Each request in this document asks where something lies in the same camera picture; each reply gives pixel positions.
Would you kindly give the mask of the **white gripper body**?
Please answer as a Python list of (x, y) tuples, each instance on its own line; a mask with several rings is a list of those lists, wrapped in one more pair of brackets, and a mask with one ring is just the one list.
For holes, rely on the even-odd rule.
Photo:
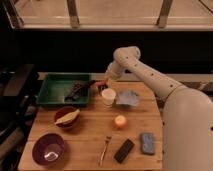
[(105, 78), (111, 80), (119, 79), (124, 73), (124, 68), (116, 61), (111, 62), (105, 72)]

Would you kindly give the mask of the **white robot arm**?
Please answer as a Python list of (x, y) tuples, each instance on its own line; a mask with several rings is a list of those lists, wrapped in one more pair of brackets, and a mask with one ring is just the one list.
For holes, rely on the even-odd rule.
[(213, 101), (142, 63), (140, 56), (136, 46), (116, 49), (105, 78), (116, 80), (129, 70), (164, 101), (163, 171), (213, 171)]

